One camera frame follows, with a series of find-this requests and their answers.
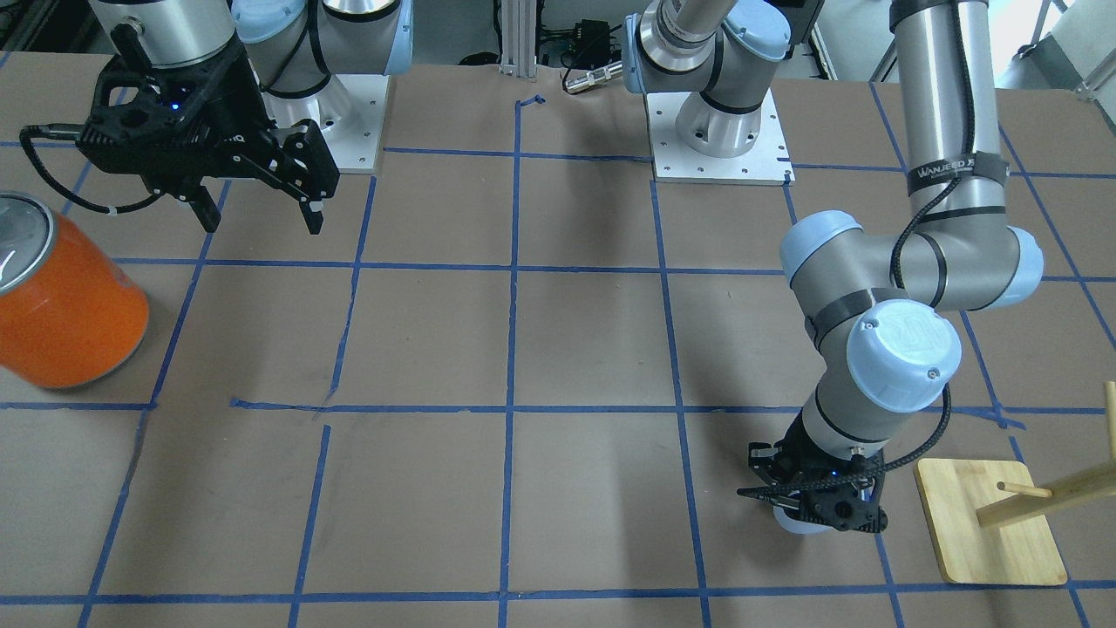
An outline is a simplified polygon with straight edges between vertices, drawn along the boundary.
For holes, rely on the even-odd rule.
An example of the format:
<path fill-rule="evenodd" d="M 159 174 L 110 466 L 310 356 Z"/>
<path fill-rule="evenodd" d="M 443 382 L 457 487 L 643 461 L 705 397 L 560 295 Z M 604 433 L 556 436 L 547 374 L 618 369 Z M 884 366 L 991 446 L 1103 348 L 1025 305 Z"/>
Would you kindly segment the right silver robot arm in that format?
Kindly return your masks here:
<path fill-rule="evenodd" d="M 343 75 L 406 73 L 411 1 L 94 1 L 115 55 L 76 147 L 152 199 L 220 214 L 204 178 L 249 178 L 294 199 L 311 234 L 359 112 Z"/>

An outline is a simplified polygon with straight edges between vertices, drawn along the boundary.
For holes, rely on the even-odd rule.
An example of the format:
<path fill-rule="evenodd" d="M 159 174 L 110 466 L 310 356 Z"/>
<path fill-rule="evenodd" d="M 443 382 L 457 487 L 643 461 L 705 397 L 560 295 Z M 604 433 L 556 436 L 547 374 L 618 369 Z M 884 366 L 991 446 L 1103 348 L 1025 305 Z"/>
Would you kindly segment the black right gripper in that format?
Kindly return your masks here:
<path fill-rule="evenodd" d="M 266 112 L 246 47 L 228 40 L 200 61 L 158 68 L 140 40 L 123 44 L 97 78 L 77 146 L 108 174 L 143 178 L 152 192 L 190 199 L 201 228 L 221 212 L 202 178 L 254 178 L 298 201 L 312 235 L 340 173 L 310 119 L 279 127 Z"/>

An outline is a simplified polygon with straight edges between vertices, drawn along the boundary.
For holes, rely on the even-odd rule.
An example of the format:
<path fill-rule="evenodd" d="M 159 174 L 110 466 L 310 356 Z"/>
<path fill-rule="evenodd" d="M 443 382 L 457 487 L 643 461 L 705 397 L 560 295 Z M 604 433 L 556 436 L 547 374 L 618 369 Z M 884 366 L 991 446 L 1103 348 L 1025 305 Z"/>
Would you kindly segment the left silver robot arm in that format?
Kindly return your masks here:
<path fill-rule="evenodd" d="M 866 234 L 839 210 L 801 218 L 779 248 L 820 381 L 775 444 L 751 444 L 761 479 L 743 497 L 770 503 L 793 534 L 877 533 L 882 482 L 926 453 L 882 450 L 916 410 L 943 405 L 962 350 L 945 311 L 1016 305 L 1043 276 L 1043 251 L 1006 219 L 1009 164 L 999 144 L 985 1 L 889 4 L 906 125 L 908 225 Z M 760 139 L 762 105 L 792 28 L 766 1 L 653 1 L 626 17 L 624 80 L 634 94 L 685 95 L 674 131 L 712 160 Z"/>

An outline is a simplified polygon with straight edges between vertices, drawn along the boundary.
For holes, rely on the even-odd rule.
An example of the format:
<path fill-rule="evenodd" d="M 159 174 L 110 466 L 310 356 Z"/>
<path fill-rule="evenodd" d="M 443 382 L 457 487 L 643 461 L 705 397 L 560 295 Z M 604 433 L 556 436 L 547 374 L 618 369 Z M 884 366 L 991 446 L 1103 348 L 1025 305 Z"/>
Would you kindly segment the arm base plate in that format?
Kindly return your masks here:
<path fill-rule="evenodd" d="M 715 110 L 698 91 L 645 96 L 660 182 L 789 186 L 796 181 L 773 91 L 758 110 Z"/>
<path fill-rule="evenodd" d="M 331 76 L 320 91 L 287 99 L 263 94 L 279 127 L 300 119 L 315 120 L 341 174 L 374 174 L 378 168 L 391 77 L 343 74 Z"/>

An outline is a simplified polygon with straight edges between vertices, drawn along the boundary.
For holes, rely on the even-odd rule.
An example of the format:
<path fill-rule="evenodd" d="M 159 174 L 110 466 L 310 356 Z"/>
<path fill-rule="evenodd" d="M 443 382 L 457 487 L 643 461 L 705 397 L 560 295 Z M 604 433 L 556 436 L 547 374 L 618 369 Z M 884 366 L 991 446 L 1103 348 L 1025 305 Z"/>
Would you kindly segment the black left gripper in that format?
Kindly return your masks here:
<path fill-rule="evenodd" d="M 775 444 L 751 442 L 748 454 L 749 468 L 764 484 L 739 487 L 738 495 L 785 508 L 799 521 L 836 531 L 876 534 L 888 528 L 888 513 L 881 508 L 885 480 L 881 452 L 833 457 L 814 444 L 797 416 L 785 437 Z"/>

